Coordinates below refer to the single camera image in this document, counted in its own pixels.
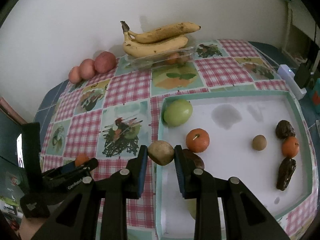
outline clear plastic container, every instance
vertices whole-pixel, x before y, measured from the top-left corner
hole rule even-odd
[[[166,51],[164,53],[139,58],[127,55],[126,59],[133,69],[145,70],[156,66],[184,64],[185,62],[192,60],[195,52],[195,43],[188,42],[186,48]]]

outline red potato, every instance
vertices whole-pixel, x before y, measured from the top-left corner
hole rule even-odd
[[[94,68],[100,74],[105,74],[116,67],[116,57],[111,52],[104,51],[94,61]]]
[[[72,84],[77,84],[82,80],[80,75],[80,68],[79,66],[73,67],[69,72],[69,81]]]
[[[96,74],[94,70],[94,60],[87,58],[79,66],[80,75],[84,80],[89,80],[93,78]]]

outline tray rim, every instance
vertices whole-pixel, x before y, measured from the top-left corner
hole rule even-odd
[[[247,96],[285,96],[288,100],[291,109],[294,113],[296,121],[298,123],[298,128],[302,138],[302,147],[301,149],[305,154],[302,155],[303,163],[306,166],[307,170],[307,192],[306,194],[297,201],[293,206],[287,208],[285,211],[281,212],[279,215],[275,217],[276,220],[279,220],[283,216],[287,215],[289,212],[298,207],[302,202],[308,198],[312,193],[312,185],[313,185],[313,172],[312,172],[312,152],[309,148],[308,136],[303,125],[303,120],[301,118],[302,113],[300,113],[294,98],[290,94],[289,91],[279,91],[279,90],[251,90],[251,91],[219,91],[219,92],[202,92],[202,93],[192,93],[192,94],[183,94],[183,95],[172,95],[166,97],[162,101],[160,119],[159,119],[159,127],[158,127],[158,140],[162,140],[163,132],[164,132],[164,120],[163,114],[164,109],[167,104],[172,103],[178,99],[186,99],[186,100],[194,100],[194,99],[205,99],[205,98],[221,98],[221,97],[247,97]],[[162,204],[162,169],[163,167],[160,165],[156,165],[156,232],[159,236],[159,239],[165,240],[170,239],[163,237],[162,234],[162,225],[161,225],[161,204]]]

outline metal screw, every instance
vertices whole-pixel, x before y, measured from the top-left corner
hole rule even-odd
[[[237,177],[231,177],[230,178],[231,183],[233,184],[238,184],[240,182],[240,180]]]
[[[203,170],[201,170],[199,168],[196,168],[196,169],[193,170],[193,173],[196,174],[196,175],[202,175]]]
[[[130,173],[130,171],[128,170],[128,169],[122,169],[121,171],[120,171],[120,174],[121,175],[128,175]]]
[[[89,184],[91,181],[92,181],[92,178],[89,177],[89,176],[84,177],[84,178],[82,179],[82,182],[83,182],[84,184]]]

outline white surface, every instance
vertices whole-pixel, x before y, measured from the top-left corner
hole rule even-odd
[[[195,128],[202,128],[210,135],[210,145],[200,153],[205,170],[214,177],[229,179],[238,177],[253,194],[276,216],[291,207],[306,193],[306,172],[303,170],[301,153],[294,158],[297,168],[285,191],[276,189],[279,166],[284,159],[281,140],[276,138],[275,128],[280,120],[288,120],[295,128],[300,141],[297,122],[285,97],[234,97],[190,100],[193,114],[176,128],[164,128],[163,140],[171,145],[186,148],[185,137]],[[241,114],[242,120],[225,130],[212,120],[212,111],[219,105],[230,104]],[[248,106],[260,112],[261,121],[256,121]],[[262,134],[267,147],[262,151],[252,149],[252,139]],[[189,215],[184,199],[179,192],[174,163],[163,167],[162,178],[162,229],[166,237],[192,237],[195,221]]]
[[[120,20],[137,33],[192,21],[198,39],[279,47],[285,14],[283,0],[20,0],[0,29],[0,94],[31,121],[73,66],[100,50],[124,54]]]
[[[290,87],[291,91],[293,92],[297,100],[300,100],[305,96],[307,90],[305,88],[301,89],[298,86],[298,84],[294,81],[294,73],[287,65],[280,65],[277,73],[280,75],[282,79],[286,81],[287,85]]]

